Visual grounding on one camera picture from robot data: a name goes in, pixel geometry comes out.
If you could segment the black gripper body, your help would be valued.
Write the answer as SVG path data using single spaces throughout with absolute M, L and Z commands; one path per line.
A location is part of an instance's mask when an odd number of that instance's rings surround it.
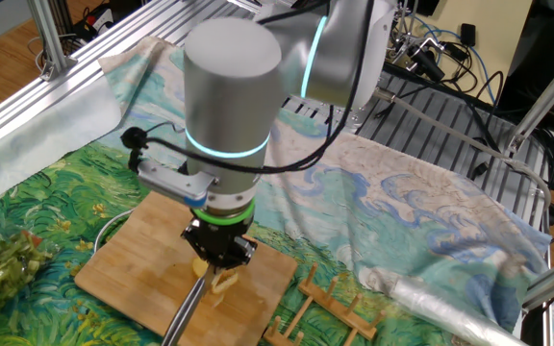
M 232 225 L 216 225 L 200 218 L 193 218 L 190 224 L 207 229 L 213 237 L 216 251 L 215 265 L 217 265 L 217 257 L 225 252 L 228 244 L 235 238 L 244 238 L 243 236 L 250 229 L 252 222 L 252 218 L 247 218 Z

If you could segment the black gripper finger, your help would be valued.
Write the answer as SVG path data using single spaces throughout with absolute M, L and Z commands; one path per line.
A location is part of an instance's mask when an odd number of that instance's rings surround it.
M 224 270 L 246 265 L 252 259 L 258 243 L 246 238 L 235 238 L 230 242 L 223 254 L 217 257 L 217 267 Z
M 190 245 L 196 255 L 208 265 L 215 266 L 216 251 L 213 237 L 203 227 L 189 224 L 182 233 L 182 238 Z

